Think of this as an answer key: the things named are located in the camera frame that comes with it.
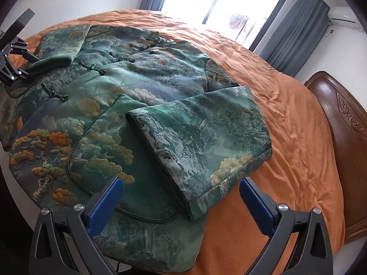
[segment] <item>air conditioner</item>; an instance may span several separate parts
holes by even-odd
[[[364,32],[361,23],[350,7],[331,7],[328,17],[334,25]]]

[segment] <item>orange blanket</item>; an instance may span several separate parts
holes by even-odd
[[[251,175],[277,203],[293,210],[318,206],[325,216],[334,252],[344,243],[343,194],[328,122],[315,96],[247,49],[204,26],[188,25],[152,11],[111,11],[50,27],[30,38],[33,52],[41,36],[69,25],[129,25],[157,30],[175,41],[187,40],[214,59],[236,82],[248,86],[269,129],[273,156]],[[14,60],[19,66],[21,58]],[[291,237],[276,269],[279,274],[291,253]],[[243,204],[238,187],[210,212],[195,266],[187,275],[243,275],[267,237]]]

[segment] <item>bed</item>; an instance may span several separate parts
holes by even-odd
[[[111,11],[55,25],[28,38],[30,50],[35,50],[44,34],[69,25],[129,25],[196,45],[238,84],[251,89],[265,117],[273,155],[251,175],[256,184],[293,210],[320,207],[333,252],[366,235],[367,183],[363,174],[367,163],[363,154],[367,114],[326,72],[314,75],[307,89],[217,32],[160,12],[140,10]],[[13,63],[19,66],[23,62],[14,58]],[[276,274],[286,265],[296,238],[291,237]],[[236,187],[209,212],[199,255],[187,274],[243,274],[266,241]]]

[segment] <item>floor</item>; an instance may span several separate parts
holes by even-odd
[[[26,222],[29,226],[34,229],[37,218],[40,212],[40,209],[37,205],[28,197],[28,195],[23,191],[23,189],[19,186],[15,178],[10,172],[8,167],[8,154],[3,151],[2,145],[0,143],[0,166],[4,174],[4,178],[10,193],[19,208],[19,211],[23,215]],[[350,265],[355,260],[356,256],[360,252],[363,247],[367,237],[361,238],[360,240],[354,241],[348,245],[342,247],[342,249],[334,255],[334,275],[344,275],[348,270]],[[68,245],[70,251],[73,255],[74,260],[81,272],[82,275],[89,275],[87,268],[84,266],[75,245],[73,244],[72,238],[68,239]],[[116,269],[117,262],[114,260],[108,259],[111,265]],[[130,266],[125,264],[120,264],[119,271],[125,271],[130,269]]]

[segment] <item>blue gripper pad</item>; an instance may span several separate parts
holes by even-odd
[[[95,193],[86,205],[83,221],[91,237],[99,235],[122,197],[124,184],[120,178],[112,178],[102,191]]]
[[[272,237],[275,233],[274,217],[246,178],[240,181],[240,195],[261,233]]]

